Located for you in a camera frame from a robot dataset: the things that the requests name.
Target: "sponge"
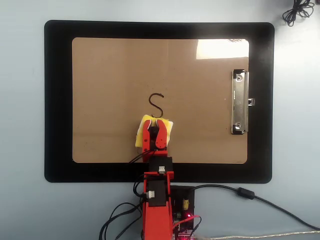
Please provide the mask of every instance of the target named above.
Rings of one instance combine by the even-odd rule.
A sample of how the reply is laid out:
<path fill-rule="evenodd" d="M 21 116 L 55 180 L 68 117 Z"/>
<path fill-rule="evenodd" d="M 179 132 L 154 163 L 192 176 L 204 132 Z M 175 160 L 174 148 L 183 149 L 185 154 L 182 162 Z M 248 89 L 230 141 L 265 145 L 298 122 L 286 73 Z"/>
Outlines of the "sponge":
<path fill-rule="evenodd" d="M 138 132 L 136 133 L 136 139 L 135 139 L 135 147 L 136 148 L 142 148 L 142 145 L 143 145 L 143 127 L 144 127 L 145 121 L 151 120 L 151 126 L 156 126 L 157 125 L 156 124 L 156 120 L 157 119 L 162 120 L 164 125 L 165 125 L 165 128 L 166 128 L 166 145 L 168 145 L 169 140 L 170 140 L 171 129 L 172 129 L 172 126 L 174 125 L 174 123 L 172 121 L 169 121 L 168 119 L 164 119 L 162 117 L 155 118 L 155 117 L 152 117 L 152 116 L 149 116 L 149 115 L 144 115 L 142 120 L 141 120 Z"/>

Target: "table surface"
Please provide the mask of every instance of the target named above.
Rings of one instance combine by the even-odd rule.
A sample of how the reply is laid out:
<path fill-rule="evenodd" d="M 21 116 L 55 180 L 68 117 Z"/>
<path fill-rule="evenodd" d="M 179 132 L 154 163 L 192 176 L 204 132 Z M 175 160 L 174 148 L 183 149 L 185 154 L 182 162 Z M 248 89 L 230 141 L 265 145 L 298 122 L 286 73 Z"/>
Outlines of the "table surface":
<path fill-rule="evenodd" d="M 0 239 L 98 239 L 113 208 L 137 202 L 132 183 L 49 183 L 44 178 L 44 24 L 51 19 L 270 22 L 275 27 L 273 178 L 241 184 L 320 226 L 320 6 L 288 27 L 293 0 L 2 0 L 0 6 Z M 309 231 L 257 200 L 199 189 L 202 236 Z M 110 239 L 126 225 L 120 219 Z M 125 239 L 140 239 L 141 223 Z M 319 239 L 319 235 L 290 237 Z"/>

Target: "wire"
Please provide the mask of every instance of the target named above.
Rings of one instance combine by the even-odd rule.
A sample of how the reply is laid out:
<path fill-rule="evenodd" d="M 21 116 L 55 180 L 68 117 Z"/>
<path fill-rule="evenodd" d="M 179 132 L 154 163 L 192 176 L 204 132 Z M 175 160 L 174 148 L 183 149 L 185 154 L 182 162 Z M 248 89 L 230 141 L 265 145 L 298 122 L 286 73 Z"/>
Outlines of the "wire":
<path fill-rule="evenodd" d="M 315 4 L 310 2 L 310 0 L 302 1 L 303 0 L 294 0 L 292 9 L 282 14 L 283 20 L 289 27 L 292 27 L 295 24 L 297 14 L 302 18 L 309 18 L 314 13 Z M 312 9 L 312 12 L 308 13 L 305 9 Z"/>
<path fill-rule="evenodd" d="M 192 219 L 194 219 L 194 218 L 201 218 L 199 215 L 193 215 L 193 216 L 190 216 L 190 217 L 188 217 L 188 218 L 186 218 L 186 219 L 183 219 L 183 220 L 181 220 L 181 221 L 178 221 L 176 224 L 174 224 L 173 225 L 173 227 L 172 227 L 172 229 L 175 229 L 177 226 L 179 226 L 180 224 L 183 224 L 183 223 L 185 223 L 185 222 L 189 222 L 189 221 L 191 221 Z"/>
<path fill-rule="evenodd" d="M 138 193 L 137 188 L 138 188 L 139 184 L 142 183 L 144 180 L 147 180 L 147 179 L 159 180 L 159 179 L 163 179 L 163 178 L 164 178 L 164 176 L 162 176 L 162 175 L 157 176 L 157 175 L 146 174 L 146 173 L 141 174 L 141 175 L 135 180 L 135 182 L 134 182 L 134 184 L 133 184 L 133 193 L 134 193 L 137 197 L 139 197 L 139 198 L 145 197 L 146 194 L 145 194 L 144 192 L 143 192 L 143 193 Z"/>
<path fill-rule="evenodd" d="M 194 234 L 194 232 L 197 230 L 197 228 L 199 227 L 199 225 L 200 225 L 200 223 L 201 223 L 201 221 L 202 221 L 202 218 L 199 216 L 199 218 L 200 218 L 200 221 L 199 221 L 199 223 L 193 228 L 193 230 L 191 231 L 191 233 L 190 233 L 190 238 L 191 238 L 191 236 L 192 236 L 192 234 Z"/>
<path fill-rule="evenodd" d="M 244 189 L 244 188 L 241 188 L 239 187 L 238 189 L 236 188 L 233 188 L 233 187 L 230 187 L 230 186 L 225 186 L 225 185 L 219 185 L 219 184 L 204 184 L 204 185 L 199 185 L 199 186 L 195 186 L 193 188 L 191 188 L 189 191 L 188 191 L 188 195 L 190 195 L 190 193 L 196 189 L 201 189 L 201 188 L 222 188 L 222 189 L 228 189 L 228 190 L 231 190 L 231 191 L 234 191 L 238 194 L 238 196 L 241 196 L 241 197 L 244 197 L 244 198 L 247 198 L 247 199 L 258 199 L 260 201 L 262 201 L 263 203 L 265 204 L 268 204 L 278 210 L 280 210 L 281 212 L 289 215 L 290 217 L 294 218 L 296 221 L 300 222 L 301 224 L 311 228 L 311 229 L 314 229 L 314 230 L 317 230 L 317 231 L 320 231 L 320 227 L 316 227 L 316 226 L 313 226 L 305 221 L 303 221 L 301 218 L 297 217 L 296 215 L 294 215 L 293 213 L 283 209 L 282 207 L 268 201 L 268 200 L 265 200 L 263 199 L 262 197 L 259 197 L 259 196 L 256 196 L 255 193 L 253 191 L 250 191 L 250 190 L 247 190 L 247 189 Z"/>
<path fill-rule="evenodd" d="M 320 234 L 320 231 L 296 231 L 296 232 L 287 232 L 287 233 L 278 233 L 278 234 L 269 234 L 261 236 L 220 236 L 220 237 L 197 237 L 197 240 L 225 240 L 225 239 L 266 239 L 274 237 L 287 237 L 292 235 L 307 235 L 307 234 Z"/>
<path fill-rule="evenodd" d="M 289 215 L 290 217 L 294 218 L 295 220 L 297 220 L 298 222 L 302 223 L 303 225 L 305 225 L 305 226 L 307 226 L 307 227 L 309 227 L 309 228 L 311 228 L 311 229 L 320 231 L 320 227 L 313 226 L 313 225 L 311 225 L 311 224 L 303 221 L 301 218 L 299 218 L 299 217 L 297 217 L 296 215 L 294 215 L 293 213 L 291 213 L 291 212 L 283 209 L 282 207 L 280 207 L 280 206 L 278 206 L 278 205 L 275 205 L 274 203 L 272 203 L 272 202 L 270 202 L 270 201 L 268 201 L 268 200 L 265 200 L 265 199 L 263 199 L 262 197 L 259 197 L 259 196 L 254 196 L 254 198 L 255 198 L 255 199 L 258 199 L 258 200 L 260 200 L 260 201 L 262 201 L 262 202 L 264 202 L 264 203 L 266 203 L 266 204 L 269 204 L 270 206 L 272 206 L 272 207 L 280 210 L 281 212 Z"/>
<path fill-rule="evenodd" d="M 103 240 L 103 233 L 104 233 L 104 231 L 107 231 L 108 226 L 109 226 L 110 223 L 112 223 L 114 220 L 116 220 L 117 218 L 119 218 L 119 217 L 121 217 L 121 216 L 123 216 L 123 215 L 127 215 L 127 214 L 133 213 L 133 212 L 136 211 L 138 208 L 140 208 L 140 206 L 141 206 L 143 203 L 144 203 L 144 201 L 141 202 L 141 203 L 139 203 L 138 205 L 134 205 L 134 207 L 131 208 L 131 209 L 128 210 L 128 211 L 124 211 L 124 212 L 122 212 L 122 213 L 119 213 L 119 214 L 113 216 L 112 218 L 109 218 L 109 220 L 106 221 L 106 222 L 103 224 L 103 226 L 101 227 L 101 230 L 100 230 L 100 233 L 99 233 L 99 240 Z"/>
<path fill-rule="evenodd" d="M 142 158 L 144 155 L 148 154 L 148 153 L 151 153 L 152 151 L 154 150 L 148 150 L 148 151 L 144 151 L 143 153 L 140 153 L 139 155 L 135 156 L 133 159 L 131 159 L 129 161 L 129 164 L 133 164 L 135 163 L 136 161 L 138 161 L 140 158 Z"/>
<path fill-rule="evenodd" d="M 123 202 L 123 203 L 119 204 L 118 206 L 116 206 L 116 207 L 114 208 L 114 210 L 112 211 L 112 213 L 111 213 L 111 215 L 110 215 L 110 217 L 109 217 L 109 220 L 112 218 L 112 216 L 113 216 L 113 214 L 115 213 L 115 211 L 116 211 L 120 206 L 122 206 L 122 205 L 131 205 L 131 206 L 135 207 L 135 205 L 132 204 L 132 203 L 130 203 L 130 202 Z M 140 216 L 139 216 L 137 219 L 135 219 L 133 222 L 131 222 L 128 226 L 126 226 L 126 227 L 116 236 L 115 240 L 119 239 L 119 238 L 122 236 L 122 234 L 124 234 L 125 231 L 126 231 L 128 228 L 131 227 L 132 224 L 134 224 L 136 221 L 138 221 L 138 220 L 142 217 L 142 212 L 140 211 L 140 209 L 138 209 L 138 211 L 139 211 L 139 213 L 140 213 Z M 107 229 L 105 229 L 105 231 L 104 231 L 104 239 L 107 239 Z"/>

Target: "clipboard clip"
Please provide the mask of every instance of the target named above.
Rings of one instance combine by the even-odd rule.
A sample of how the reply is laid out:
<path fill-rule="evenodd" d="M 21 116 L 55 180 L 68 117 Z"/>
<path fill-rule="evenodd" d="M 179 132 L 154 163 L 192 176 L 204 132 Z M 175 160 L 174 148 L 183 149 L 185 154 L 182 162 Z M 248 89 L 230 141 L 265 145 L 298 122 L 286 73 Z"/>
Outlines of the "clipboard clip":
<path fill-rule="evenodd" d="M 248 131 L 249 107 L 256 104 L 249 98 L 249 72 L 234 69 L 232 74 L 232 123 L 231 133 L 242 135 Z"/>

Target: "black metal hook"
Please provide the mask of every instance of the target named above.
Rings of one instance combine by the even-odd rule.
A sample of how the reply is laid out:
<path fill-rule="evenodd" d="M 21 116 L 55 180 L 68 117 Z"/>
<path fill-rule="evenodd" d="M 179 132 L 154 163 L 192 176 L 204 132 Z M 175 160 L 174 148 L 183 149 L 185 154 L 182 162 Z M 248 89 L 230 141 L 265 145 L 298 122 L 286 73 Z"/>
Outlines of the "black metal hook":
<path fill-rule="evenodd" d="M 162 118 L 162 116 L 164 115 L 164 111 L 162 111 L 162 109 L 160 108 L 160 107 L 158 107 L 157 105 L 155 105 L 155 104 L 153 104 L 152 102 L 151 102 L 151 97 L 152 96 L 154 96 L 154 95 L 157 95 L 157 96 L 160 96 L 160 97 L 162 97 L 162 98 L 164 98 L 165 96 L 163 96 L 161 93 L 152 93 L 151 95 L 150 95 L 150 97 L 149 97 L 149 103 L 152 105 L 152 106 L 154 106 L 154 107 L 156 107 L 157 109 L 159 109 L 160 111 L 161 111 L 161 116 L 158 116 L 158 117 L 155 117 L 155 116 L 153 116 L 153 115 L 151 115 L 153 118 Z"/>

